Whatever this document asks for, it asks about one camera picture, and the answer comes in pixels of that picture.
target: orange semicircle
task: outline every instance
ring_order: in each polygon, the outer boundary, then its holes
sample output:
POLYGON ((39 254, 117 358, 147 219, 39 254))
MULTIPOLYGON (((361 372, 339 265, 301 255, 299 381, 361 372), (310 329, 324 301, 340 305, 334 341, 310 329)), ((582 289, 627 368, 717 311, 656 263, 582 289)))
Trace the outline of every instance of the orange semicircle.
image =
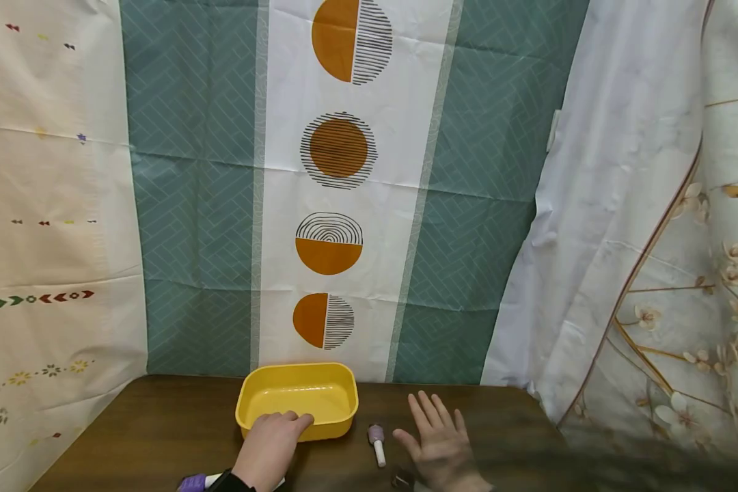
POLYGON ((325 316, 328 294, 310 294, 298 301, 292 311, 292 326, 303 340, 321 349, 325 345, 325 316))
POLYGON ((321 66, 339 81, 353 77, 359 0, 325 0, 312 23, 312 46, 321 66))
POLYGON ((321 275, 336 275, 349 269, 358 261, 363 248, 360 244, 295 239, 295 249, 303 264, 321 275))

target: wrist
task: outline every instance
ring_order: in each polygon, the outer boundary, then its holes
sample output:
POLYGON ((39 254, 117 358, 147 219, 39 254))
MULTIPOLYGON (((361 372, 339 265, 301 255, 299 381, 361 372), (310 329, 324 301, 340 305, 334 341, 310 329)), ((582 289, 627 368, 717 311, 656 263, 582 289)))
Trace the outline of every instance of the wrist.
POLYGON ((492 492, 494 490, 495 487, 478 473, 459 478, 446 488, 446 492, 492 492))

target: teal herringbone pattern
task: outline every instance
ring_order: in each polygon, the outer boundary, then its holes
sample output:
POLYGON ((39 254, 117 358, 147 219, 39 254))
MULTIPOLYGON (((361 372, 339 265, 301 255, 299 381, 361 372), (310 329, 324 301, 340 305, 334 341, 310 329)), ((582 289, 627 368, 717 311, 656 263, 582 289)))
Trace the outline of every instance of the teal herringbone pattern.
POLYGON ((465 0, 394 381, 480 381, 587 4, 465 0))
POLYGON ((148 372, 249 372, 256 0, 121 2, 148 372))

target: white fabric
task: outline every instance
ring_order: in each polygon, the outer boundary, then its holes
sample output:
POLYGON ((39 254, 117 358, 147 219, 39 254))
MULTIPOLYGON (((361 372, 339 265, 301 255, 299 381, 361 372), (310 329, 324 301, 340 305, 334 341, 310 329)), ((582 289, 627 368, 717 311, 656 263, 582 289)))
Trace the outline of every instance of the white fabric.
POLYGON ((394 28, 394 52, 360 87, 332 77, 312 50, 311 19, 321 4, 271 2, 260 365, 338 361, 361 380, 383 381, 453 0, 378 1, 394 28), (367 124, 377 143, 374 169, 352 190, 324 187, 300 170, 307 125, 342 111, 367 124), (296 229, 312 213, 344 214, 362 229, 360 258, 343 273, 321 275, 299 258, 296 229), (290 335, 298 301, 317 293, 341 297, 355 317, 347 340, 328 351, 290 335))
POLYGON ((553 419, 582 386, 640 251, 694 159, 705 6, 588 6, 538 212, 482 376, 483 384, 533 383, 553 419))
POLYGON ((0 0, 0 491, 146 359, 118 0, 0 0))

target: white stripe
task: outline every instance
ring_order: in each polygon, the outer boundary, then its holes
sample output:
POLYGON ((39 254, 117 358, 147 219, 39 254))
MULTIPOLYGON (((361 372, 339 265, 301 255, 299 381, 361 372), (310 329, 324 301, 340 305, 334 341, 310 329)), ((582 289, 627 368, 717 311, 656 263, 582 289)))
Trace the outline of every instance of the white stripe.
POLYGON ((389 18, 394 52, 379 77, 361 86, 333 78, 312 48, 321 0, 271 0, 267 60, 260 364, 339 361, 362 380, 385 378, 396 302, 405 268, 437 79, 452 0, 375 0, 389 18), (328 113, 365 122, 378 159, 351 190, 324 187, 303 168, 306 126, 328 113), (298 258, 295 232, 309 214, 342 213, 363 230, 353 267, 321 275, 298 258), (342 346, 308 345, 292 326, 298 300, 313 293, 344 299, 355 329, 342 346))

